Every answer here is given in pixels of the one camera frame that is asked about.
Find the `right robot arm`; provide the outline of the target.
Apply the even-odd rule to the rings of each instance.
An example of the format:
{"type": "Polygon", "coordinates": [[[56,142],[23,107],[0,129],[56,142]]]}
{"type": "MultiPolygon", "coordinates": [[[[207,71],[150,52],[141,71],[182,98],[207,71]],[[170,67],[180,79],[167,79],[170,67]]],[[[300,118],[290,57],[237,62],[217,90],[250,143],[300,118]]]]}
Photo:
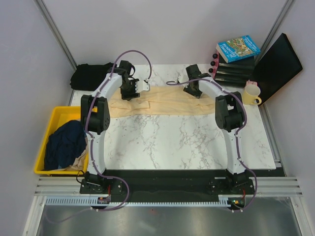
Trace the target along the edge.
{"type": "Polygon", "coordinates": [[[196,98],[206,94],[215,101],[215,122],[222,130],[227,152],[227,170],[232,175],[246,171],[241,163],[240,130],[247,122],[241,94],[220,86],[208,73],[201,73],[196,64],[186,68],[188,81],[184,91],[196,98]]]}

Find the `yellow ceramic mug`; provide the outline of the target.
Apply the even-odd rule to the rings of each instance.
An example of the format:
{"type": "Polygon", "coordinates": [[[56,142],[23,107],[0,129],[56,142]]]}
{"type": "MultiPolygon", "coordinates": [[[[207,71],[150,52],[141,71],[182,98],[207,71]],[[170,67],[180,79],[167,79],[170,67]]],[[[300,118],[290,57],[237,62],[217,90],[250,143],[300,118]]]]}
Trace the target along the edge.
{"type": "Polygon", "coordinates": [[[262,103],[259,97],[260,93],[261,90],[257,85],[246,85],[242,94],[243,103],[246,105],[260,105],[262,103]]]}

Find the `folded black t-shirt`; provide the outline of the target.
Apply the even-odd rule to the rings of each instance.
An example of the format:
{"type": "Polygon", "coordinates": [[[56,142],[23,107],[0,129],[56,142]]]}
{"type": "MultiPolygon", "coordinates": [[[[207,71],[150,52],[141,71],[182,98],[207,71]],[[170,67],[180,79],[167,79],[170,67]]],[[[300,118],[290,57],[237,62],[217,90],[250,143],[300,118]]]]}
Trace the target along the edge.
{"type": "Polygon", "coordinates": [[[104,65],[78,65],[70,79],[71,88],[73,90],[95,91],[104,81],[113,65],[111,62],[104,65]]]}

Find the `black flat panel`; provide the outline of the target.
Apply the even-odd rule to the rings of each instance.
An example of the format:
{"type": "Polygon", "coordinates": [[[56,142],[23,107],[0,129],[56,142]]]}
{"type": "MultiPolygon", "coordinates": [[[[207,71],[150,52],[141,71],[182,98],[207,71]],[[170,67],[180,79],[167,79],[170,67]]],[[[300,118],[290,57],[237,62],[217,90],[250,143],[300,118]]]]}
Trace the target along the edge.
{"type": "Polygon", "coordinates": [[[282,33],[256,64],[250,80],[257,82],[264,103],[302,70],[287,35],[282,33]]]}

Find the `colourful treehouse book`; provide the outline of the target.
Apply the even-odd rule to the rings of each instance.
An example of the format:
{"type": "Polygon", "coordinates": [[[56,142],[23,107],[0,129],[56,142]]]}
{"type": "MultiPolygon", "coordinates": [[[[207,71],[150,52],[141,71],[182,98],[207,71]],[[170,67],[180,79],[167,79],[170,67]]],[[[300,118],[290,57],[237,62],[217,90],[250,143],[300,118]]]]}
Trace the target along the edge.
{"type": "Polygon", "coordinates": [[[254,57],[261,52],[249,35],[219,42],[216,45],[216,50],[226,63],[254,57]]]}

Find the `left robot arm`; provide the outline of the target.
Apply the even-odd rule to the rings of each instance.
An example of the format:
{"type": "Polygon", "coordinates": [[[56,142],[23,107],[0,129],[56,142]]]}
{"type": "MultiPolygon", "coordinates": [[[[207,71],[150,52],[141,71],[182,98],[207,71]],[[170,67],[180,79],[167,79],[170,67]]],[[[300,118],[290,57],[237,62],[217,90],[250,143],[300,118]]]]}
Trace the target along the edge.
{"type": "Polygon", "coordinates": [[[104,160],[105,133],[110,125],[110,112],[108,101],[116,90],[120,90],[122,100],[138,98],[138,79],[131,78],[135,67],[122,60],[113,74],[106,75],[104,81],[97,87],[92,95],[81,97],[81,123],[85,128],[89,145],[89,166],[86,179],[91,178],[91,188],[96,193],[104,193],[108,188],[105,177],[106,165],[104,160]]]}

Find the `yellow plastic bin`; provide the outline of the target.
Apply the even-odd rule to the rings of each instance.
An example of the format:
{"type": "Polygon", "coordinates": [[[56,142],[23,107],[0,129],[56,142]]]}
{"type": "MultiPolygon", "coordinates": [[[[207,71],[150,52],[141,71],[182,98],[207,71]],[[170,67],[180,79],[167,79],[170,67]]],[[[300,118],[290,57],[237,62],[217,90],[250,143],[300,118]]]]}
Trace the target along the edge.
{"type": "MultiPolygon", "coordinates": [[[[53,134],[59,127],[70,120],[78,120],[80,121],[80,107],[70,107],[70,106],[59,106],[55,107],[52,111],[49,124],[47,126],[45,136],[42,141],[41,148],[39,150],[39,154],[37,156],[34,173],[37,175],[76,175],[80,172],[85,172],[88,166],[88,159],[85,161],[84,169],[82,171],[66,171],[64,169],[55,169],[52,171],[44,170],[44,156],[45,149],[48,143],[48,138],[51,134],[53,134]]],[[[86,135],[86,149],[88,150],[88,141],[86,135]]]]}

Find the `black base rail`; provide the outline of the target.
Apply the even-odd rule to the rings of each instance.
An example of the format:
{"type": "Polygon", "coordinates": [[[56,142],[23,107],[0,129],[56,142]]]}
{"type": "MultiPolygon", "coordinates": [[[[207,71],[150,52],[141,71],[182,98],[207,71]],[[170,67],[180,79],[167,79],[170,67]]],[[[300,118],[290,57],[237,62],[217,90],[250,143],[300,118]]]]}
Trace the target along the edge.
{"type": "Polygon", "coordinates": [[[105,177],[86,173],[81,194],[109,194],[128,203],[217,202],[219,195],[251,195],[252,175],[224,170],[106,170],[105,177]]]}

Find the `cream yellow t-shirt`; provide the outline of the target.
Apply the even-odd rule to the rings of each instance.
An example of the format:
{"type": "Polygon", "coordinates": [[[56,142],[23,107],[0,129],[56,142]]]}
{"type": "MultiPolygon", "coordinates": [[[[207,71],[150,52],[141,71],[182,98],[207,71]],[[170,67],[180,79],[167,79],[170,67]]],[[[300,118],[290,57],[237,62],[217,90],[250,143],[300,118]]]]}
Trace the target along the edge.
{"type": "Polygon", "coordinates": [[[213,99],[205,94],[196,98],[181,86],[151,87],[150,91],[142,92],[140,97],[130,101],[123,100],[118,89],[108,105],[111,118],[134,115],[198,116],[215,112],[213,99]]]}

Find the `navy blue t-shirt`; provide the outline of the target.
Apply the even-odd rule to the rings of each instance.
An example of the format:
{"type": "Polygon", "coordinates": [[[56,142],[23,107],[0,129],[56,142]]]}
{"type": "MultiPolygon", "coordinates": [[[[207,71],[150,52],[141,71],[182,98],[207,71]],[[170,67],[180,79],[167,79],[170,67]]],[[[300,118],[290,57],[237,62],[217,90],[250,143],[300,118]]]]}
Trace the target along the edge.
{"type": "Polygon", "coordinates": [[[86,151],[86,134],[80,121],[70,120],[48,138],[44,170],[64,169],[74,164],[86,151]]]}

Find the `black box with knobs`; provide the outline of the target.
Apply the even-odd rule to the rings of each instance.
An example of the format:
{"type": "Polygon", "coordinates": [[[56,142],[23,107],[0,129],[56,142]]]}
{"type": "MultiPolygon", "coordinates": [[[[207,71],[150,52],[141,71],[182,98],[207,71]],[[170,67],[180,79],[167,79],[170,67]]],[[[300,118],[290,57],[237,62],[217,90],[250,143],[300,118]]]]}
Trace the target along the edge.
{"type": "Polygon", "coordinates": [[[243,88],[254,71],[254,57],[226,63],[216,51],[212,55],[209,73],[222,86],[243,88]]]}

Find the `small pink box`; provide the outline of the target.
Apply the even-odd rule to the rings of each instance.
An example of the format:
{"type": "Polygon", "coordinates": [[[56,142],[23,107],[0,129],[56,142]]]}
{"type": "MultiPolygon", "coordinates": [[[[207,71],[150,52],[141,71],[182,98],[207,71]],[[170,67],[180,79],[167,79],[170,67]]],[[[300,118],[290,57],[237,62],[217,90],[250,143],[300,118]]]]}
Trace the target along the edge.
{"type": "Polygon", "coordinates": [[[249,86],[249,85],[257,86],[257,82],[248,80],[248,81],[246,82],[246,86],[249,86]]]}

